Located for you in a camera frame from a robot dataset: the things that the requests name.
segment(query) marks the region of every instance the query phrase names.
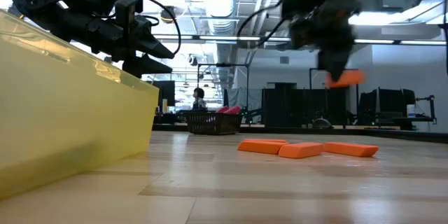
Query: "translucent yellow container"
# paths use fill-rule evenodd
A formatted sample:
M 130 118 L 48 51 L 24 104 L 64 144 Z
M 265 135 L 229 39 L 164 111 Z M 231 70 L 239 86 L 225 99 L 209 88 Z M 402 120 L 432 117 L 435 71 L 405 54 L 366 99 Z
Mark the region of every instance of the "translucent yellow container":
M 145 151 L 158 89 L 0 11 L 0 199 Z

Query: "person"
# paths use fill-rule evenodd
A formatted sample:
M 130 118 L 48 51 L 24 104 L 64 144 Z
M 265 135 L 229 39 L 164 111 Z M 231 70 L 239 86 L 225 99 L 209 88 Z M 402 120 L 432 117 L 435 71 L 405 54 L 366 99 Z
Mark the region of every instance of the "person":
M 195 88 L 195 92 L 193 93 L 193 97 L 195 98 L 195 102 L 193 103 L 193 111 L 207 111 L 204 95 L 205 92 L 202 88 Z

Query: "wire basket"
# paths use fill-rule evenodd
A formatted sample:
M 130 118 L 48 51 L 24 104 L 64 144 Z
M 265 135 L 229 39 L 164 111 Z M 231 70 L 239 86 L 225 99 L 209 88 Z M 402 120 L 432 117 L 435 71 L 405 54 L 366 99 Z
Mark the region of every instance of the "wire basket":
M 188 131 L 193 134 L 235 134 L 241 127 L 242 115 L 192 112 L 185 114 Z

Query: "wooden floor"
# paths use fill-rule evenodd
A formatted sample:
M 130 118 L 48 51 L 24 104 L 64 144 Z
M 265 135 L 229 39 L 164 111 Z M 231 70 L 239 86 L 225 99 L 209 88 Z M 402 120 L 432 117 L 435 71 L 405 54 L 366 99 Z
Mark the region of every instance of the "wooden floor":
M 237 151 L 245 138 L 380 146 L 374 158 Z M 448 223 L 448 145 L 154 132 L 149 153 L 0 202 L 1 224 Z

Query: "orange foam block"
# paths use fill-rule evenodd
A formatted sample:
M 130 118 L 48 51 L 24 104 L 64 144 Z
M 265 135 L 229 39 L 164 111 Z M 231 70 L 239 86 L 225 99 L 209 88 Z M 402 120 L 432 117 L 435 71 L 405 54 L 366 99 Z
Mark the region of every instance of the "orange foam block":
M 378 149 L 378 146 L 354 143 L 326 143 L 323 146 L 323 151 L 325 152 L 352 155 L 360 158 L 372 157 Z
M 245 141 L 268 141 L 273 143 L 288 143 L 284 139 L 245 139 Z
M 365 74 L 361 70 L 345 70 L 337 82 L 334 82 L 330 74 L 327 75 L 327 88 L 343 88 L 350 85 L 364 83 Z
M 279 156 L 282 158 L 308 158 L 320 155 L 322 151 L 322 143 L 295 143 L 282 146 Z
M 278 143 L 272 141 L 243 141 L 238 146 L 238 151 L 251 151 L 257 153 L 277 155 L 280 148 L 287 143 Z

